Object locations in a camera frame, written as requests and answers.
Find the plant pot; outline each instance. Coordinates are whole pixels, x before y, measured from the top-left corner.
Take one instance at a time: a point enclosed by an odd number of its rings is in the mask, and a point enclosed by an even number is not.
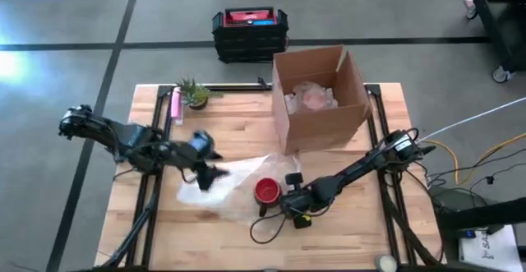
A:
[[[208,98],[206,98],[205,101],[203,101],[201,104],[188,105],[188,108],[191,108],[192,110],[199,111],[199,110],[202,110],[203,108],[205,108],[207,104],[208,104]]]

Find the white cable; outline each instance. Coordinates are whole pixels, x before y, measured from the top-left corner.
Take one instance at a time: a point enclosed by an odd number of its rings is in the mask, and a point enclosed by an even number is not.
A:
[[[514,101],[512,101],[512,102],[510,102],[510,103],[503,104],[503,105],[501,105],[500,107],[497,107],[497,108],[491,109],[491,110],[486,111],[486,112],[484,112],[484,113],[479,113],[478,115],[475,115],[475,116],[473,116],[473,117],[471,117],[471,118],[464,119],[464,120],[462,120],[462,121],[460,121],[460,122],[457,122],[457,123],[455,123],[455,124],[451,124],[451,125],[449,125],[448,127],[444,127],[444,128],[442,128],[442,129],[440,129],[440,130],[438,130],[438,131],[433,132],[433,133],[430,134],[430,135],[427,135],[427,136],[425,136],[425,137],[423,137],[423,138],[417,140],[417,143],[419,143],[419,142],[421,142],[421,141],[423,141],[423,140],[426,140],[426,139],[428,139],[428,138],[430,138],[430,137],[432,137],[432,136],[434,136],[434,135],[437,135],[437,134],[439,134],[439,133],[441,133],[441,132],[443,132],[443,131],[446,131],[446,130],[452,128],[452,127],[455,127],[455,126],[460,125],[460,124],[464,124],[464,123],[466,123],[466,122],[469,122],[469,121],[471,121],[471,120],[477,119],[477,118],[482,117],[482,116],[486,116],[486,115],[488,115],[489,113],[493,113],[493,112],[495,112],[495,111],[498,111],[498,110],[500,110],[501,108],[509,107],[509,106],[512,105],[512,104],[517,104],[517,103],[519,103],[519,102],[521,102],[521,101],[523,101],[523,100],[525,100],[525,99],[526,99],[526,97],[523,97],[522,99],[514,100]]]

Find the cardboard box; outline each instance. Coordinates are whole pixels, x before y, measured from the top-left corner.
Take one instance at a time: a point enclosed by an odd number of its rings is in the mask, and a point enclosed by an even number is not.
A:
[[[284,95],[304,81],[333,88],[339,107],[289,115]],[[362,78],[343,45],[275,54],[272,82],[272,113],[285,154],[344,145],[371,112]]]

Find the potted plant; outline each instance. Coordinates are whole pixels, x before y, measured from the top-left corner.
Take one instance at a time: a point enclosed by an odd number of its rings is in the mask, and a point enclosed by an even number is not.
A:
[[[182,103],[194,110],[205,108],[208,104],[208,98],[213,95],[203,85],[196,84],[194,79],[180,79],[176,85],[179,87]]]

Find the plastic bag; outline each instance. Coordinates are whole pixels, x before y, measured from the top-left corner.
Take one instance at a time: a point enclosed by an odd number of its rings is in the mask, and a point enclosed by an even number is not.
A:
[[[285,95],[289,114],[337,108],[332,88],[323,88],[316,83],[302,82],[293,88],[294,96]]]
[[[215,181],[207,192],[200,191],[196,184],[182,184],[178,200],[204,206],[219,214],[221,218],[245,225],[251,225],[260,218],[260,206],[254,198],[254,188],[259,180],[263,177],[273,178],[281,186],[282,193],[286,193],[288,186],[285,183],[285,175],[301,171],[300,163],[293,155],[281,154],[269,154],[217,166],[227,169],[230,174]],[[268,209],[266,216],[277,213],[278,206]],[[254,229],[275,232],[279,226],[278,221],[279,219],[267,219],[257,224]]]

